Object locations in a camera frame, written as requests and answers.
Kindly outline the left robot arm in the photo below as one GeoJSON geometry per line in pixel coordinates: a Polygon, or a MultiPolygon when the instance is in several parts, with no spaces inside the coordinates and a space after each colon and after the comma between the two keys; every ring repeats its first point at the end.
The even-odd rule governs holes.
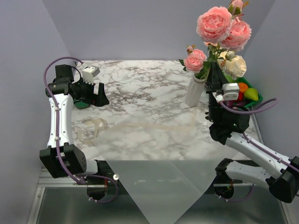
{"type": "Polygon", "coordinates": [[[50,137],[39,157],[53,178],[69,176],[76,183],[84,184],[79,175],[87,175],[91,183],[99,184],[103,181],[103,172],[74,145],[71,114],[76,101],[102,107],[108,105],[109,100],[103,83],[99,83],[98,92],[94,93],[94,78],[100,73],[98,67],[85,67],[79,72],[78,81],[74,80],[74,69],[65,64],[55,66],[56,78],[46,85],[51,111],[50,137]]]}

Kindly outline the small pink rose stem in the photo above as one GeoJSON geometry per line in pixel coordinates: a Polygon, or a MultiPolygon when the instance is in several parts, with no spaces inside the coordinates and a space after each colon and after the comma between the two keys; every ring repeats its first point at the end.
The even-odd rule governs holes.
{"type": "Polygon", "coordinates": [[[250,25],[242,19],[244,3],[233,0],[228,7],[213,7],[199,16],[196,32],[204,42],[218,43],[208,46],[210,58],[216,60],[223,51],[244,49],[251,37],[250,25]]]}

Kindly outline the white rose stem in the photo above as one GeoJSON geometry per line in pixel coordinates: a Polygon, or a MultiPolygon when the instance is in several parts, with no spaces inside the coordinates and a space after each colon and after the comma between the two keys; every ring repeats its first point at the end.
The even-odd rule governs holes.
{"type": "Polygon", "coordinates": [[[236,55],[233,51],[221,52],[218,64],[225,75],[231,77],[232,80],[242,78],[247,71],[247,65],[243,57],[236,55]]]}

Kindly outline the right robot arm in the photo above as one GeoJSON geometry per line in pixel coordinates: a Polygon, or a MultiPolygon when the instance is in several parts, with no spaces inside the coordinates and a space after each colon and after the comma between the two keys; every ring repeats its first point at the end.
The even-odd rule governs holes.
{"type": "Polygon", "coordinates": [[[252,111],[238,105],[227,107],[226,102],[238,98],[239,86],[228,82],[216,62],[211,63],[205,87],[209,96],[206,119],[212,123],[211,138],[253,161],[247,165],[223,159],[215,169],[216,180],[248,182],[267,189],[284,203],[291,203],[299,193],[299,158],[282,155],[245,133],[250,116],[263,109],[260,106],[252,111]]]}

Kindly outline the white wrapping paper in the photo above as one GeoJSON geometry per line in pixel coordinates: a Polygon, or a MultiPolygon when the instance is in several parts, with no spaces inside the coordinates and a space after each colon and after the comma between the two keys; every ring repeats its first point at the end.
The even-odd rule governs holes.
{"type": "Polygon", "coordinates": [[[236,151],[212,140],[203,115],[136,112],[94,145],[151,224],[176,222],[208,189],[216,166],[236,151]]]}

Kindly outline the pink double rose stem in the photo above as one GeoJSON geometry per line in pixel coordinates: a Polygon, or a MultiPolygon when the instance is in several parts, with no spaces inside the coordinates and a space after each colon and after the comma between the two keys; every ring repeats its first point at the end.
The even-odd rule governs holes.
{"type": "Polygon", "coordinates": [[[186,48],[187,57],[178,61],[183,66],[184,71],[193,72],[197,79],[205,80],[210,71],[211,63],[205,53],[195,47],[195,45],[188,45],[186,48]]]}

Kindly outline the peach rose stem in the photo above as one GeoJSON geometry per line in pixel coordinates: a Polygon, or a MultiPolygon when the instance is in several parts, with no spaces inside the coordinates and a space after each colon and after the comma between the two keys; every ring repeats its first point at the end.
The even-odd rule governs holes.
{"type": "Polygon", "coordinates": [[[212,43],[212,42],[204,42],[204,44],[208,47],[209,45],[211,46],[215,46],[217,47],[218,46],[218,43],[212,43]]]}

